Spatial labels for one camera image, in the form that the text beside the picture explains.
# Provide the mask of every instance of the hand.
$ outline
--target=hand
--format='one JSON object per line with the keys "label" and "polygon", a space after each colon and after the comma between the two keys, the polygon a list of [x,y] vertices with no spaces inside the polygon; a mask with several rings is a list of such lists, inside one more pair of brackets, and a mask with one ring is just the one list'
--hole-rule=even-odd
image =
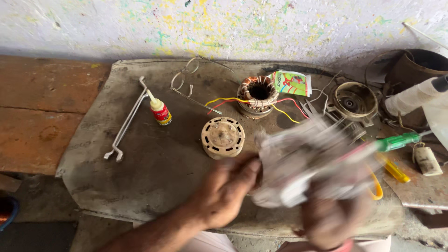
{"label": "hand", "polygon": [[309,200],[302,204],[303,228],[311,244],[330,250],[355,235],[369,213],[370,198],[361,194],[351,200],[318,199],[313,196],[317,189],[316,183],[311,184]]}
{"label": "hand", "polygon": [[184,204],[184,211],[190,211],[203,230],[229,224],[255,185],[260,168],[261,162],[255,153],[217,161],[202,186]]}

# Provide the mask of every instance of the eyeglasses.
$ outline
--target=eyeglasses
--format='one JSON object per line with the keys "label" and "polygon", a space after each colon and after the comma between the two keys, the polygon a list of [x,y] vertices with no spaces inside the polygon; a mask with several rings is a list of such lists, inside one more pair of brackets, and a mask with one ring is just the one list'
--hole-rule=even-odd
{"label": "eyeglasses", "polygon": [[[171,80],[171,85],[170,85],[169,88],[170,88],[171,90],[175,91],[176,93],[178,93],[179,95],[181,95],[181,96],[183,96],[183,97],[189,99],[190,101],[192,101],[192,102],[194,102],[194,103],[196,103],[196,104],[198,104],[198,105],[201,105],[201,106],[203,106],[203,107],[205,107],[205,108],[207,108],[207,109],[210,109],[210,110],[212,110],[212,111],[215,111],[216,113],[218,113],[218,114],[221,115],[221,114],[222,114],[221,111],[218,111],[218,110],[215,110],[214,108],[210,108],[210,107],[208,107],[208,106],[205,106],[204,104],[202,104],[202,103],[200,103],[200,102],[198,102],[198,101],[195,101],[195,100],[193,100],[193,99],[190,98],[191,94],[193,93],[193,85],[190,85],[190,92],[189,92],[188,96],[182,94],[182,93],[179,91],[179,89],[184,85],[184,82],[185,82],[185,73],[187,73],[187,74],[192,74],[192,73],[196,72],[196,71],[198,70],[198,68],[199,68],[199,60],[200,60],[200,59],[201,59],[201,60],[207,60],[207,61],[210,61],[211,63],[217,64],[217,65],[219,65],[219,66],[221,66],[221,67],[224,67],[224,68],[230,70],[230,71],[233,73],[233,75],[235,76],[235,79],[236,79],[236,80],[238,81],[238,83],[241,85],[241,82],[240,82],[240,80],[238,79],[238,77],[237,77],[237,75],[235,74],[235,72],[234,72],[232,69],[230,69],[228,66],[223,65],[223,64],[218,63],[218,62],[216,62],[216,61],[213,61],[213,60],[211,60],[211,59],[207,59],[207,58],[205,58],[205,57],[202,57],[202,56],[198,55],[198,56],[192,58],[192,59],[185,65],[185,67],[182,68],[182,69],[180,70],[180,72],[177,73],[177,74],[172,78],[172,80]],[[175,88],[175,87],[173,86],[173,85],[174,85],[174,80],[176,80],[176,78],[179,77],[179,75],[181,75],[182,80],[181,80],[181,83],[179,84],[179,87],[178,87],[178,88]]]}

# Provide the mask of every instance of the white wall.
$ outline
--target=white wall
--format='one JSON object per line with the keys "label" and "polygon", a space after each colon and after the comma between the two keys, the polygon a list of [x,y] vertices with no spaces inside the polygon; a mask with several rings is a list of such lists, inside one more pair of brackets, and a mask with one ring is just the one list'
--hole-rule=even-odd
{"label": "white wall", "polygon": [[3,0],[0,53],[116,60],[195,54],[359,73],[374,55],[448,44],[445,0]]}

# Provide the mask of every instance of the red glue bottle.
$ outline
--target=red glue bottle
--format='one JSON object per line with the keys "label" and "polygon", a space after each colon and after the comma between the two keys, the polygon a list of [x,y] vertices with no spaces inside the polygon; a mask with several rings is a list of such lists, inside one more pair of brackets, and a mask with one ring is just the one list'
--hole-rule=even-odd
{"label": "red glue bottle", "polygon": [[160,125],[168,125],[171,123],[172,116],[171,113],[168,111],[167,106],[165,103],[163,103],[161,100],[155,98],[151,91],[149,89],[146,90],[146,92],[149,95],[149,98],[151,98],[151,102],[149,103],[151,106],[151,111],[154,114],[155,120]]}

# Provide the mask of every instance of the green screwdriver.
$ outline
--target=green screwdriver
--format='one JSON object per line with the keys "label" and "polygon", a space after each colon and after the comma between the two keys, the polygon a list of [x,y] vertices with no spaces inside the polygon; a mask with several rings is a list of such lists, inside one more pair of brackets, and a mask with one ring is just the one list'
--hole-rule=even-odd
{"label": "green screwdriver", "polygon": [[380,152],[388,152],[403,148],[408,143],[418,143],[423,136],[431,134],[432,131],[428,130],[422,133],[409,132],[399,136],[391,136],[384,139],[376,140],[377,150]]}

